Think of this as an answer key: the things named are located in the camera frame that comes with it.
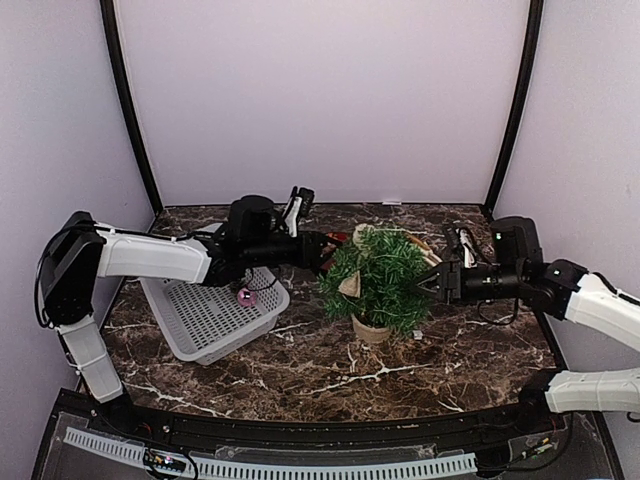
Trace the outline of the red floral plate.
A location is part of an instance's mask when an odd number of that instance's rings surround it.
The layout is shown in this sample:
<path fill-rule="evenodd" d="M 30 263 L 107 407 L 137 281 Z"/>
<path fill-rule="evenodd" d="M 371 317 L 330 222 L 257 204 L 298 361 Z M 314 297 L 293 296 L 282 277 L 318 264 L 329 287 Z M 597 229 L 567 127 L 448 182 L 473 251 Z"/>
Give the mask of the red floral plate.
<path fill-rule="evenodd" d="M 350 235 L 346 232 L 328 232 L 326 236 L 330 241 L 323 248 L 323 255 L 326 256 L 326 261 L 320 267 L 321 272 L 326 272 L 333 266 L 335 263 L 335 259 L 333 258 L 335 251 L 350 238 Z"/>

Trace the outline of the small seashell ornament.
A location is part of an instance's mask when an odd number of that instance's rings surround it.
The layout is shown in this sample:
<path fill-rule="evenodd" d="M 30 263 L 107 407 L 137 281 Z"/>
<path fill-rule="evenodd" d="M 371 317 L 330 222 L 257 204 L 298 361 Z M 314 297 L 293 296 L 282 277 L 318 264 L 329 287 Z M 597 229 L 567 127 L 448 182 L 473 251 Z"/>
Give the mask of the small seashell ornament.
<path fill-rule="evenodd" d="M 343 279 L 338 287 L 338 291 L 347 297 L 361 297 L 361 273 L 356 271 L 349 277 Z"/>

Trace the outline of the knit doll ornament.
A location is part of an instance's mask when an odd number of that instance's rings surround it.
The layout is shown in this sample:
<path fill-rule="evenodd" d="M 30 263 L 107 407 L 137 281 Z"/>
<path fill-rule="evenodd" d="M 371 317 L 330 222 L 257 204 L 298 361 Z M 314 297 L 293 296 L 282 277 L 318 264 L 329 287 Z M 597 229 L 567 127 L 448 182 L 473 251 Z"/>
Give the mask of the knit doll ornament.
<path fill-rule="evenodd" d="M 407 233 L 406 236 L 409 239 L 409 241 L 412 242 L 420 250 L 421 255 L 423 256 L 425 262 L 430 267 L 435 267 L 442 262 L 442 259 L 434 252 L 434 250 L 427 243 L 425 243 L 424 241 L 422 241 L 421 239 L 419 239 L 418 237 L 412 234 Z"/>

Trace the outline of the white plastic basket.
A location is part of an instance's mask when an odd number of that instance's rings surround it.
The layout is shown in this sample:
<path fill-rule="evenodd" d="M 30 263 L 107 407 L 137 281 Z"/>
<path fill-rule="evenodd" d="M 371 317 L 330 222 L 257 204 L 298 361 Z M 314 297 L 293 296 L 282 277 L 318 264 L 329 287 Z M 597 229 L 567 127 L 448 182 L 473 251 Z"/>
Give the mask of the white plastic basket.
<path fill-rule="evenodd" d="M 247 267 L 225 286 L 196 283 L 195 271 L 206 259 L 226 265 L 218 238 L 152 239 L 144 254 L 158 264 L 141 279 L 151 311 L 173 354 L 185 362 L 209 365 L 271 330 L 290 303 L 285 287 L 266 267 Z M 238 304 L 237 293 L 257 293 L 253 307 Z"/>

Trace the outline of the beige fluffy ornament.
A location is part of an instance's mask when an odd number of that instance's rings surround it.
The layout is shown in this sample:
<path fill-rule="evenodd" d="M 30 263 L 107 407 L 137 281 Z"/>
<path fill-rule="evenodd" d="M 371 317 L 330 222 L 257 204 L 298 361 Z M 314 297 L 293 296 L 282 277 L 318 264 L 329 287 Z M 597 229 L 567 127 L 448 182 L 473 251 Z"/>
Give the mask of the beige fluffy ornament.
<path fill-rule="evenodd" d="M 357 249 L 359 249 L 359 250 L 363 250 L 364 249 L 364 247 L 365 247 L 364 238 L 373 229 L 374 229 L 374 227 L 372 225 L 369 225 L 369 224 L 366 224 L 366 223 L 361 223 L 361 224 L 357 225 L 354 228 L 351 240 L 352 240 L 354 246 Z"/>

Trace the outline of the small potted christmas tree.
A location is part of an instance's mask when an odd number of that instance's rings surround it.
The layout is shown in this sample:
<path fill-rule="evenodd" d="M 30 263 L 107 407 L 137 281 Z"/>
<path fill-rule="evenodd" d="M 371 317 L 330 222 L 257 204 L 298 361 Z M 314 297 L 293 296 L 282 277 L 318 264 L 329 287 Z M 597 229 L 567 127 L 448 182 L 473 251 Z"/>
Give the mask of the small potted christmas tree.
<path fill-rule="evenodd" d="M 430 301 L 411 286 L 432 267 L 409 241 L 408 231 L 373 227 L 363 250 L 354 246 L 351 236 L 335 251 L 335 263 L 320 277 L 319 292 L 328 317 L 349 319 L 357 338 L 380 344 L 394 334 L 412 332 L 427 318 Z M 361 297 L 342 295 L 341 281 L 356 271 L 361 273 Z"/>

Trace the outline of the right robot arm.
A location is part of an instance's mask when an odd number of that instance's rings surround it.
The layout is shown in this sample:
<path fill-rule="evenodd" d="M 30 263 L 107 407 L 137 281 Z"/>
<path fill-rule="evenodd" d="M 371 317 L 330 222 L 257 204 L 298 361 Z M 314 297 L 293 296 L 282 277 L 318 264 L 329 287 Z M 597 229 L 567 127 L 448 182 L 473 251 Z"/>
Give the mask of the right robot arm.
<path fill-rule="evenodd" d="M 490 231 L 494 262 L 467 262 L 474 245 L 458 239 L 454 245 L 462 257 L 430 268 L 414 280 L 413 290 L 446 304 L 517 300 L 535 312 L 589 327 L 638 349 L 638 298 L 572 261 L 545 261 L 531 218 L 503 217 L 491 223 Z M 510 424 L 521 434 L 534 432 L 549 413 L 636 414 L 639 371 L 539 371 L 521 389 L 519 403 L 511 410 Z"/>

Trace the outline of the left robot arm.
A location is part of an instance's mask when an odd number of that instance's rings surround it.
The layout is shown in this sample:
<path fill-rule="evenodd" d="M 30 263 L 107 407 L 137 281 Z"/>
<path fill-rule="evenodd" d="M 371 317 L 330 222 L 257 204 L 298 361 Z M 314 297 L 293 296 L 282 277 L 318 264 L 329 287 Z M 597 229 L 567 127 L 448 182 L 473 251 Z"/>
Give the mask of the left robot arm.
<path fill-rule="evenodd" d="M 91 396 L 104 404 L 101 417 L 120 436 L 141 427 L 94 319 L 95 282 L 139 277 L 224 287 L 258 267 L 283 265 L 318 272 L 329 260 L 329 235 L 299 228 L 314 194 L 296 188 L 284 209 L 264 196 L 234 201 L 216 230 L 162 236 L 102 224 L 74 212 L 44 247 L 36 267 L 33 304 L 40 327 L 57 332 L 73 368 Z"/>

